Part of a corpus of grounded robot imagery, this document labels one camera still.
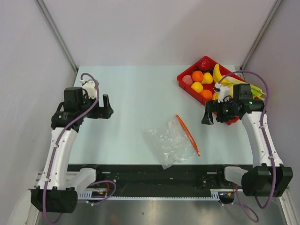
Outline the yellow lemon fruit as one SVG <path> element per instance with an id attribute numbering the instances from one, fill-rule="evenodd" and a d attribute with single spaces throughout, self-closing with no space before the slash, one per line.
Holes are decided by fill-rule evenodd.
<path id="1" fill-rule="evenodd" d="M 203 91 L 203 85 L 200 82 L 194 82 L 190 87 L 197 93 Z"/>

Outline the pink peach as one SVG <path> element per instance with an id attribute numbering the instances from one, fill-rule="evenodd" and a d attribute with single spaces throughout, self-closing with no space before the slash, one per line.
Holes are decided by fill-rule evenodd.
<path id="1" fill-rule="evenodd" d="M 185 75 L 182 78 L 182 81 L 189 86 L 191 86 L 193 84 L 193 79 L 192 79 L 192 76 L 190 76 L 190 75 Z"/>

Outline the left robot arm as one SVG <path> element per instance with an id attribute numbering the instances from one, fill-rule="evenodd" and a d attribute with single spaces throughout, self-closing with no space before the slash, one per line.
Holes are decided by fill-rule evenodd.
<path id="1" fill-rule="evenodd" d="M 72 213 L 85 188 L 103 184 L 103 175 L 88 167 L 67 180 L 70 153 L 83 120 L 109 119 L 113 114 L 108 95 L 103 95 L 103 102 L 100 107 L 98 86 L 64 90 L 64 101 L 51 119 L 51 145 L 43 173 L 36 188 L 30 190 L 31 203 L 39 211 Z"/>

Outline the clear orange-zip plastic bag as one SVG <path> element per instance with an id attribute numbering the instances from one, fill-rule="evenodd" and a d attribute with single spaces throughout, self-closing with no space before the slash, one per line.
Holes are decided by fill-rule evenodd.
<path id="1" fill-rule="evenodd" d="M 142 136 L 164 170 L 200 156 L 196 141 L 179 115 Z"/>

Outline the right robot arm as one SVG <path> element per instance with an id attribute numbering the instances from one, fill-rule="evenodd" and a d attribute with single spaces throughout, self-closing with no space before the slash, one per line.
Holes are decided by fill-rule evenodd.
<path id="1" fill-rule="evenodd" d="M 227 166 L 216 176 L 221 188 L 237 184 L 246 196 L 281 197 L 293 177 L 291 167 L 285 167 L 272 142 L 267 124 L 265 104 L 254 99 L 249 84 L 233 86 L 233 95 L 227 86 L 216 83 L 218 99 L 206 102 L 202 124 L 212 125 L 239 118 L 244 126 L 253 156 L 253 168 L 245 170 Z"/>

